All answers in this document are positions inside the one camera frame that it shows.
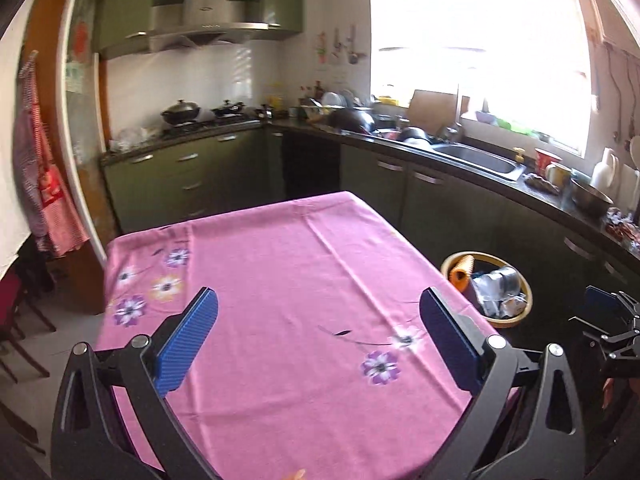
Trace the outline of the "person's right hand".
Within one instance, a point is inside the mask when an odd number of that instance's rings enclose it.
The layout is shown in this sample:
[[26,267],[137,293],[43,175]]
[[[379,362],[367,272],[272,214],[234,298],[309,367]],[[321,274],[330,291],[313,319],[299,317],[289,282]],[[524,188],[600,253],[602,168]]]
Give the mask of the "person's right hand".
[[602,408],[604,410],[606,410],[613,401],[614,389],[615,389],[615,379],[608,378],[605,381],[602,388],[602,393],[603,393]]

